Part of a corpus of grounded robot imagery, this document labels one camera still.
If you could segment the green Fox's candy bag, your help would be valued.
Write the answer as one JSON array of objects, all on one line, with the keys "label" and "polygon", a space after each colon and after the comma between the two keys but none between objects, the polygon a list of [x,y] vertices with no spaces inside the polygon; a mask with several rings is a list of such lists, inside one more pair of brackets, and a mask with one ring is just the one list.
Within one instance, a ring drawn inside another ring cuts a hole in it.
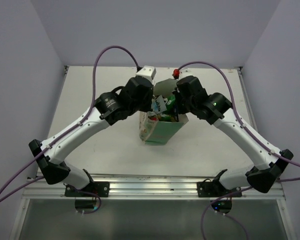
[{"label": "green Fox's candy bag", "polygon": [[161,119],[164,122],[175,122],[176,113],[175,113],[175,101],[176,98],[174,95],[171,95],[164,99],[166,110],[161,114]]}]

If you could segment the orange candy bag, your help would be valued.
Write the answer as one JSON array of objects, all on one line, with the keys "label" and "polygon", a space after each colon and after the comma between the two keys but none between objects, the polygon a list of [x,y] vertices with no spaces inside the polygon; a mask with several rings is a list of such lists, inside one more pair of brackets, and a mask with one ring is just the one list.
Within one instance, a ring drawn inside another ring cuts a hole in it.
[{"label": "orange candy bag", "polygon": [[147,117],[151,121],[164,121],[165,114],[163,114],[163,113],[154,114],[154,113],[150,112],[147,114]]}]

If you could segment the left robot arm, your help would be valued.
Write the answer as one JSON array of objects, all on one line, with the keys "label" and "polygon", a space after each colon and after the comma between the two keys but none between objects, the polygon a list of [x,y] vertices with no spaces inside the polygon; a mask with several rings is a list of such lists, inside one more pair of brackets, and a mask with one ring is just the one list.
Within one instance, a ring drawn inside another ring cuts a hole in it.
[{"label": "left robot arm", "polygon": [[65,183],[75,187],[82,196],[91,195],[94,184],[90,174],[67,164],[67,156],[90,137],[116,122],[137,111],[149,111],[153,88],[152,82],[145,77],[132,77],[125,86],[102,93],[93,102],[92,108],[61,132],[44,141],[32,140],[28,145],[46,182],[49,185]]}]

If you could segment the small grey snack packet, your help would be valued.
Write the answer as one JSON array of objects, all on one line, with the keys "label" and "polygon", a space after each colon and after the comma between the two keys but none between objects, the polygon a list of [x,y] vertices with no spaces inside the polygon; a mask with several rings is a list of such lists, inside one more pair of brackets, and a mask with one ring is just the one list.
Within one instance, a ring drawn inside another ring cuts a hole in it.
[{"label": "small grey snack packet", "polygon": [[152,100],[151,108],[155,115],[161,114],[167,110],[166,103],[162,95],[159,95],[156,99]]}]

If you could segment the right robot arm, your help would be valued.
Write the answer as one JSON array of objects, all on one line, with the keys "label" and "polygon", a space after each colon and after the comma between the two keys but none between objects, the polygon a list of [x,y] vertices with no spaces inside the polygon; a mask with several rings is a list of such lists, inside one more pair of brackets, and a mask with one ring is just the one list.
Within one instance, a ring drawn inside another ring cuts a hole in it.
[{"label": "right robot arm", "polygon": [[293,153],[269,143],[244,119],[236,117],[232,103],[223,94],[207,94],[193,75],[177,81],[174,95],[182,113],[192,113],[222,131],[253,163],[245,168],[222,170],[207,188],[221,197],[239,187],[267,193],[288,165],[279,157],[291,160]]}]

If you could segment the blue snack bag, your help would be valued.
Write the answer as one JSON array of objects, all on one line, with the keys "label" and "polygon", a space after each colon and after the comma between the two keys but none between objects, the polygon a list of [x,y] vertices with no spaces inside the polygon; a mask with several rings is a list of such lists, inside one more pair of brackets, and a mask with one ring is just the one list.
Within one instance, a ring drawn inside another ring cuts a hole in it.
[{"label": "blue snack bag", "polygon": [[172,108],[172,115],[173,115],[174,121],[179,122],[178,108],[176,105],[174,105]]}]

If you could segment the green paper bag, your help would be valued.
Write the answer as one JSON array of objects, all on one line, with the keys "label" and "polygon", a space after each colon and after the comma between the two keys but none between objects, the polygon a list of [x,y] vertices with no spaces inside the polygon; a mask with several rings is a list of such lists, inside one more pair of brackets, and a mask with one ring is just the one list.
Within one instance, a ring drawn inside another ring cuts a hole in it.
[{"label": "green paper bag", "polygon": [[[175,96],[173,92],[177,87],[175,79],[165,79],[157,82],[154,85],[152,101],[158,96],[162,95],[163,98]],[[139,138],[146,145],[163,146],[189,121],[186,114],[179,114],[179,122],[166,122],[166,121],[152,121],[148,119],[147,114],[153,113],[141,112],[139,114]]]}]

